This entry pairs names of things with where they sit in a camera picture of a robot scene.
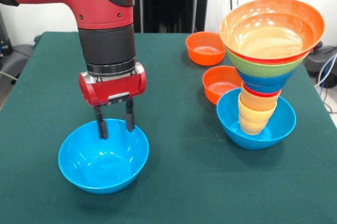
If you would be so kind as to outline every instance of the bowl rim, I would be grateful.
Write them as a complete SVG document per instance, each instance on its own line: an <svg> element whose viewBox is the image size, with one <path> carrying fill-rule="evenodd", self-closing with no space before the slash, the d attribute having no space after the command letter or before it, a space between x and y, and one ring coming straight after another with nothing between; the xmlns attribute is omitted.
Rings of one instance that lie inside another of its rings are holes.
<svg viewBox="0 0 337 224"><path fill-rule="evenodd" d="M246 55L242 55L242 54L236 52L235 50L233 50L233 48L231 48L230 46L228 46L228 45L225 43L225 41L224 41L224 39L222 38L222 35L221 35L221 33L222 33L222 32L221 32L221 30L222 30L222 24L223 24L223 22L227 19L227 17L228 17L230 14L232 14L236 9L238 9L238 8L240 8L240 7L243 7L243 6L246 6L246 5L248 5L248 4L252 4L252 3L254 3L254 2L258 2L258 1L263 1L263 0L252 0L252 1L246 2L245 4L242 4L242 5L240 5L239 7L237 7L237 8L235 8L235 9L231 10L231 11L230 11L230 12L229 12L229 13L222 19L222 21L221 21L221 23L220 23L220 32L219 32L219 35L220 35L220 37L221 37L221 40L222 40L223 44L225 45L225 47L228 47L232 52L235 52L236 54L238 54L238 57L241 58L241 59L243 59L241 56L245 57L245 59L247 59L247 60L248 60L248 58L249 58L250 60L254 60L255 58L252 58L252 57L249 57L249 56L246 56ZM325 32L325 30L326 30L326 23L325 23L325 20L324 20L322 14L321 14L316 8L314 8L312 5L310 5L310 4L308 4L308 3L305 3L305 2L302 2L302 1L298 1L298 0L284 0L284 1L293 1L293 2L297 2L297 3L306 5L306 6L308 6L309 8L313 9L315 12L317 12L317 13L319 14L320 19L321 19L321 21L323 22L323 30L322 30L322 34L320 35L320 37L317 39L317 41L315 41L315 42L313 43L312 46L309 46L309 48L307 48L307 49L305 49L305 50L301 50L301 51L300 51L299 53L297 53L297 54L292 54L292 55L290 55L290 56L288 56L288 57L284 57L283 59L289 58L289 57L295 57L295 56L297 56L298 54L306 54L307 52L309 53L309 52L310 52L310 51L311 51L311 50L312 50L312 49L313 49L313 48L320 42L320 40L322 40L322 37L323 37L324 32Z"/></svg>
<svg viewBox="0 0 337 224"><path fill-rule="evenodd" d="M259 114L259 115L269 114L271 111L274 112L276 107L277 107L277 101L275 101L275 105L269 110L259 111L259 110L251 109L251 108L247 107L245 104L242 103L241 93L239 94L239 104L241 104L241 106L244 107L244 109L248 110L249 112L251 112L253 114Z"/></svg>
<svg viewBox="0 0 337 224"><path fill-rule="evenodd" d="M195 33L192 33L191 35L189 35L187 38L186 38L186 47L192 51L195 52L195 50L189 45L189 40L191 39L191 37L194 37L194 36L198 36L199 34L212 34L212 35L216 35L219 37L220 41L221 41L221 44L223 45L223 49L221 49L221 51L217 52L217 53L203 53L203 52L197 52L198 54L200 55L203 55L203 56L215 56L215 55L221 55L223 53L226 53L226 47L225 47L225 44L223 43L222 39L221 39L221 36L219 33L216 33L216 32L212 32L212 31L199 31L199 32L195 32Z"/></svg>
<svg viewBox="0 0 337 224"><path fill-rule="evenodd" d="M238 60L240 60L241 63L245 62L245 63L248 63L250 65L254 65L254 66L257 66L257 67L263 67L263 68L265 68L265 67L279 68L279 67L283 67L283 66L290 66L292 64L296 64L296 63L300 62L301 60L304 60L305 57L307 57L307 55L309 55L310 52L308 52L307 54L305 54L304 56L300 57L299 59L297 59L295 61L291 61L291 62L285 63L285 64L273 64L273 65L259 64L259 63L247 61L247 60L243 59L242 57L239 57L235 53L229 52L228 50L226 50L226 53L230 54L230 56L233 56L233 57L237 58Z"/></svg>
<svg viewBox="0 0 337 224"><path fill-rule="evenodd" d="M120 120L120 119L104 119L105 121L119 121L119 122L125 122L124 120ZM132 176L130 176L129 178L123 180L122 182L119 182L117 184L114 184L114 185L111 185L111 186L106 186L106 187L89 187L89 186L83 186L81 185L80 183L78 182L75 182L74 180L70 179L68 177L68 175L64 172L63 168L61 167L60 165L60 158L61 158L61 150L64 148L65 146L65 143L67 142L67 140L70 138L70 136L75 133L77 130L80 130L81 128L85 127L85 126L88 126L89 124L92 124L92 123L97 123L96 121L90 121L89 123L86 123L86 124L83 124L81 125L80 127L76 128L74 131L72 131L66 138L65 140L63 141L61 147L60 147L60 150L58 151L58 167L62 173L62 175L69 181L71 182L72 184L78 186L78 187L82 187L82 188L86 188L86 189L93 189L93 190L105 190L105 189L112 189L114 187L117 187L117 186L120 186L130 180L132 180L135 176L137 176L140 171L144 168L146 162L147 162L147 159L148 159L148 153L150 152L150 146L148 144L148 139L146 137L146 134L144 133L144 131L142 131L138 126L135 125L135 129L139 130L142 135L144 136L144 139L145 139L145 143L146 143L146 157L144 159L144 162L142 163L142 165L139 167L139 169L137 170L137 172L135 172Z"/></svg>
<svg viewBox="0 0 337 224"><path fill-rule="evenodd" d="M286 64L286 63L291 63L296 61L297 59L301 58L304 56L305 53L299 53L296 56L293 57L287 57L287 58L277 58L277 59L260 59L260 58L256 58L256 60L251 60L250 57L247 56L243 56L241 54L236 54L233 50L231 50L230 48L228 48L226 46L226 48L233 54L235 54L236 56L238 56L239 58L242 58L243 60L246 60L248 62L252 62L252 63L257 63L257 64L264 64L264 65L282 65L282 64Z"/></svg>
<svg viewBox="0 0 337 224"><path fill-rule="evenodd" d="M206 78L206 74L209 74L211 71L213 71L214 69L216 68L226 68L226 69L236 69L234 66L232 65L218 65L218 66L214 66L214 67L211 67L210 69L208 69L207 71L204 72L204 74L202 75L202 84L204 85L205 88L207 88L208 90L209 87L206 85L205 83L205 78Z"/></svg>
<svg viewBox="0 0 337 224"><path fill-rule="evenodd" d="M249 78L263 78L263 79L271 79L271 78L280 78L280 77L285 77L286 75L291 75L293 74L293 72L295 71L295 68L292 69L290 72L288 73L285 73L285 74L282 74L282 75L278 75L278 76L274 76L274 77L254 77L254 76L251 76L251 75L247 75L247 74L244 74L242 73L241 71L239 71L238 69L236 69L237 73L239 75L243 75L244 77L249 77Z"/></svg>
<svg viewBox="0 0 337 224"><path fill-rule="evenodd" d="M236 88L236 89L233 89L233 90L230 90L229 92L227 92L226 94L224 94L220 99L219 101L217 102L217 106L216 106L216 115L221 123L221 125L223 125L227 130L229 130L230 132L232 132L233 134L235 134L235 132L233 132L223 121L223 119L219 116L219 104L221 103L220 101L222 99L224 99L225 95L229 95L231 92L238 92L237 96L239 96L240 94L240 90L241 88ZM262 139L253 139L254 136L251 136L251 135L248 135L248 134L244 134L244 135L238 135L240 137L243 137L244 139L246 140L249 140L249 141L260 141L260 142L271 142L271 141L279 141L279 140L282 140L283 138L285 138L286 136L288 136L295 128L296 126L296 122L297 122L297 118L296 118L296 113L295 113L295 110L293 109L293 107L289 104L288 101L286 101L283 97L279 97L281 99L281 102L285 102L285 104L290 108L290 111L291 111L291 114L293 115L293 125L291 126L290 130L286 133L284 133L283 135L281 136L278 136L274 139L268 139L268 140L262 140Z"/></svg>

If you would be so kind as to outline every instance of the plastic bowl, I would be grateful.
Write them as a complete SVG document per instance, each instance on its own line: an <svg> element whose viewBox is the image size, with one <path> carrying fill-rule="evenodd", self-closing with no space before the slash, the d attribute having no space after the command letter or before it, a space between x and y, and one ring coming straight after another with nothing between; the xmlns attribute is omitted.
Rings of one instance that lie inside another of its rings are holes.
<svg viewBox="0 0 337 224"><path fill-rule="evenodd" d="M280 76L261 78L249 76L237 70L237 73L249 89L265 94L275 93L281 90L293 72L294 70Z"/></svg>
<svg viewBox="0 0 337 224"><path fill-rule="evenodd" d="M250 62L284 64L308 54L325 29L322 15L296 0L257 0L231 11L220 35L225 46Z"/></svg>
<svg viewBox="0 0 337 224"><path fill-rule="evenodd" d="M282 97L277 102L274 114L260 134L244 133L239 124L239 108L236 105L240 88L223 95L216 107L217 116L228 137L244 149L264 149L282 141L296 125L296 115L291 105Z"/></svg>
<svg viewBox="0 0 337 224"><path fill-rule="evenodd" d="M291 63L279 64L279 65L263 65L246 61L237 57L227 50L227 55L232 64L243 74L253 77L275 77L287 74L293 69L298 67L300 63L305 59L305 56Z"/></svg>
<svg viewBox="0 0 337 224"><path fill-rule="evenodd" d="M197 32L186 39L190 59L199 65L216 65L225 57L225 46L214 32Z"/></svg>
<svg viewBox="0 0 337 224"><path fill-rule="evenodd" d="M216 105L222 95L240 87L242 79L235 67L216 66L204 73L202 82L207 99Z"/></svg>
<svg viewBox="0 0 337 224"><path fill-rule="evenodd" d="M148 157L148 141L138 128L126 129L126 122L106 119L109 138L100 139L97 122L73 131L58 153L64 177L94 194L111 194L128 186L140 173Z"/></svg>

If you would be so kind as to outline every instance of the plastic cup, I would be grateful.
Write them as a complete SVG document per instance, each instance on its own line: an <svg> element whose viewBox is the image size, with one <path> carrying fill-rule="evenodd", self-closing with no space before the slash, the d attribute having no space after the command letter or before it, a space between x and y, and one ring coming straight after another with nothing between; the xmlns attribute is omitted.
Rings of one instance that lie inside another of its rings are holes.
<svg viewBox="0 0 337 224"><path fill-rule="evenodd" d="M246 86L242 84L240 99L242 104L249 109L256 111L268 111L275 106L280 94L281 90L278 91L274 96L270 97L257 96L251 94L247 90Z"/></svg>
<svg viewBox="0 0 337 224"><path fill-rule="evenodd" d="M239 123L243 132L248 135L258 135L267 125L269 118L273 115L275 106L267 111L256 111L246 107L241 102L241 94L239 95Z"/></svg>

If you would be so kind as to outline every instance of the table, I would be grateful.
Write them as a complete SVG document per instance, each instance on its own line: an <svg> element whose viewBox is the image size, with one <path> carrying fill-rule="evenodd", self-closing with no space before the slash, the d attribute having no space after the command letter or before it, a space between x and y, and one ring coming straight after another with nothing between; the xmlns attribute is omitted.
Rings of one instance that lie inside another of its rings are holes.
<svg viewBox="0 0 337 224"><path fill-rule="evenodd" d="M282 96L298 122L265 150L233 144L187 34L136 34L148 77L135 119L150 142L137 180L92 195L61 174L57 155L74 129L95 119L78 87L85 70L77 33L45 33L0 112L0 223L337 223L337 130L305 68ZM222 64L229 64L226 58ZM104 108L123 118L124 104Z"/></svg>

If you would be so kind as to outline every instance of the orange cup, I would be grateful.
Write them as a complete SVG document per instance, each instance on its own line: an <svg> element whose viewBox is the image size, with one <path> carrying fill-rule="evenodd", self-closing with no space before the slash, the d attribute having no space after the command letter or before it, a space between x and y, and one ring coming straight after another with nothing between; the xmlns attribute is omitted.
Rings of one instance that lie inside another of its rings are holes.
<svg viewBox="0 0 337 224"><path fill-rule="evenodd" d="M274 107L266 111L256 111L249 109L242 103L242 93L239 95L239 123L243 132L248 135L258 135L268 124L273 115L277 102Z"/></svg>
<svg viewBox="0 0 337 224"><path fill-rule="evenodd" d="M279 98L281 94L281 90L274 96L271 97L260 97L251 94L249 91L245 89L245 86L242 84L241 85L241 96L240 96L240 101L244 106L251 110L255 111L267 111L272 109L276 102L277 99Z"/></svg>
<svg viewBox="0 0 337 224"><path fill-rule="evenodd" d="M225 46L219 34L197 32L186 39L190 59L199 65L216 65L225 57Z"/></svg>
<svg viewBox="0 0 337 224"><path fill-rule="evenodd" d="M202 77L207 99L217 104L222 95L238 88L242 79L233 66L216 66L205 72Z"/></svg>

